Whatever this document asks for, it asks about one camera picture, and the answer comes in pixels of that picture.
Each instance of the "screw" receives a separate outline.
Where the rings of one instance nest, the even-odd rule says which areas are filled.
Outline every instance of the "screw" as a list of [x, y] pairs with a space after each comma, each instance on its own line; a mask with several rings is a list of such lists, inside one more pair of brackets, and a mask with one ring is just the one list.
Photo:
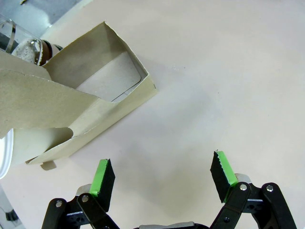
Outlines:
[[271, 185], [268, 185], [268, 186], [267, 186], [267, 191], [268, 191], [268, 192], [272, 192], [272, 191], [273, 191], [273, 187], [272, 187]]
[[240, 190], [245, 191], [247, 190], [247, 185], [241, 184], [239, 188]]
[[61, 200], [57, 200], [55, 206], [57, 208], [59, 208], [62, 205], [62, 201]]
[[225, 223], [230, 222], [230, 218], [229, 218], [229, 217], [225, 217], [225, 218], [224, 218], [224, 222], [225, 222]]
[[85, 195], [81, 198], [81, 200], [82, 200], [82, 202], [87, 202], [89, 200], [89, 196]]

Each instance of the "cardboard box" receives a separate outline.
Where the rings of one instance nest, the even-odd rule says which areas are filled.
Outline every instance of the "cardboard box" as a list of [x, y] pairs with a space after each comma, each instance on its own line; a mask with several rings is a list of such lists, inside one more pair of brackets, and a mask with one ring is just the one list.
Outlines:
[[[43, 67], [0, 52], [0, 138], [12, 128], [12, 163], [67, 157], [156, 94], [149, 73], [105, 22]], [[31, 140], [43, 144], [32, 150]]]

